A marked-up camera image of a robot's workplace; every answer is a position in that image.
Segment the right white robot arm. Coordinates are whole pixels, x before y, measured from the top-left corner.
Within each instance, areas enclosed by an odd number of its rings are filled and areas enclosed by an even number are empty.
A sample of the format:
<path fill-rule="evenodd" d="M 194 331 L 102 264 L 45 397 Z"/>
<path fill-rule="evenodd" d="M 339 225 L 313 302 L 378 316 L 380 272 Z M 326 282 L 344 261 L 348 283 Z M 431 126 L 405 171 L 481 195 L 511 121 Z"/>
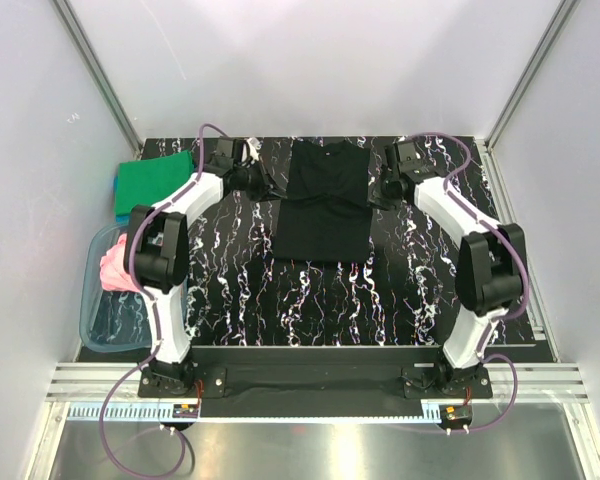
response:
<path fill-rule="evenodd" d="M 461 307 L 431 378 L 440 393 L 456 396 L 477 376 L 497 325 L 528 294 L 524 232 L 486 216 L 441 176 L 421 169 L 414 174 L 384 171 L 370 203 L 383 210 L 403 204 L 417 208 L 458 248 L 455 292 Z"/>

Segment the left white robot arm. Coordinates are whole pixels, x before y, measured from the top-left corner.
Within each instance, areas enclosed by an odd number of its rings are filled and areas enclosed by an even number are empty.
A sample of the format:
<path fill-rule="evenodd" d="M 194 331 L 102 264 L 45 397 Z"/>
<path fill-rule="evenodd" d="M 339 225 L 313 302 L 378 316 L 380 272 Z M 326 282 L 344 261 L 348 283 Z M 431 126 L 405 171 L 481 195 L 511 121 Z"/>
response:
<path fill-rule="evenodd" d="M 228 194 L 241 191 L 253 202 L 286 197 L 259 161 L 195 173 L 166 199 L 132 209 L 123 266 L 144 301 L 151 332 L 151 354 L 140 370 L 176 396 L 195 386 L 185 332 L 185 283 L 190 269 L 189 228 Z"/>

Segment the black t shirt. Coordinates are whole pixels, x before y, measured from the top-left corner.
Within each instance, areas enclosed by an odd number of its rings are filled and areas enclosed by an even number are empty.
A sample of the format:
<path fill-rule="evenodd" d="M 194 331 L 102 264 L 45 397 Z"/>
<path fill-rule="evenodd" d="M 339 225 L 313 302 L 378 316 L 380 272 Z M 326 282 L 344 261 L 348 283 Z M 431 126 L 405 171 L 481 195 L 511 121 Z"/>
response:
<path fill-rule="evenodd" d="M 318 263 L 364 263 L 373 209 L 371 151 L 346 140 L 292 145 L 287 198 L 281 201 L 274 257 Z"/>

